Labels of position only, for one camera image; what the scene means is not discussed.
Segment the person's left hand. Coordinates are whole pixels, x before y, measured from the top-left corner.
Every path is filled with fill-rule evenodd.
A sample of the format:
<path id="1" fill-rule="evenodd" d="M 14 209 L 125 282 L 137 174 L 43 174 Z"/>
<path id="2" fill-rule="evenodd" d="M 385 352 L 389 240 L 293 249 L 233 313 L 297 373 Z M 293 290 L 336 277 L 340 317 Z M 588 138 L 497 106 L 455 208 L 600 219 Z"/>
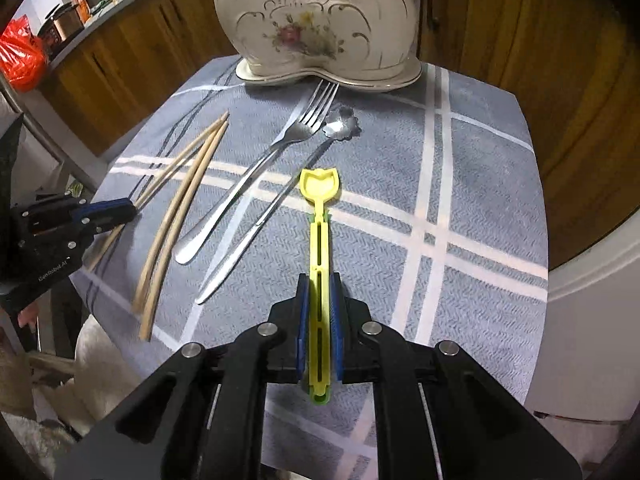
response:
<path id="1" fill-rule="evenodd" d="M 39 314 L 38 304 L 33 302 L 17 315 L 17 323 L 21 328 L 30 327 L 34 328 L 37 324 L 37 318 Z"/>

